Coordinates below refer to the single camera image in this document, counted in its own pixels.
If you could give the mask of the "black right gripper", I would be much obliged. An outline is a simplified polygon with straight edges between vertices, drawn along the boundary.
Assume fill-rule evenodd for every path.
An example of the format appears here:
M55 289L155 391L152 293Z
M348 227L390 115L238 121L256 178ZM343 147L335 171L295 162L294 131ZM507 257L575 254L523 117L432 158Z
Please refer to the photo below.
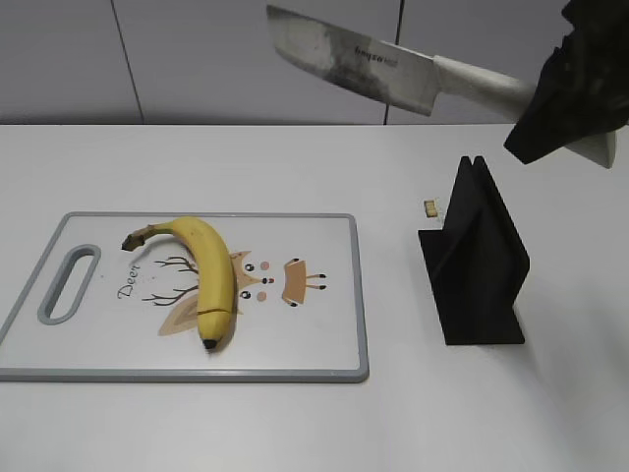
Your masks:
M569 1L561 16L572 30L504 142L525 164L628 122L628 3Z

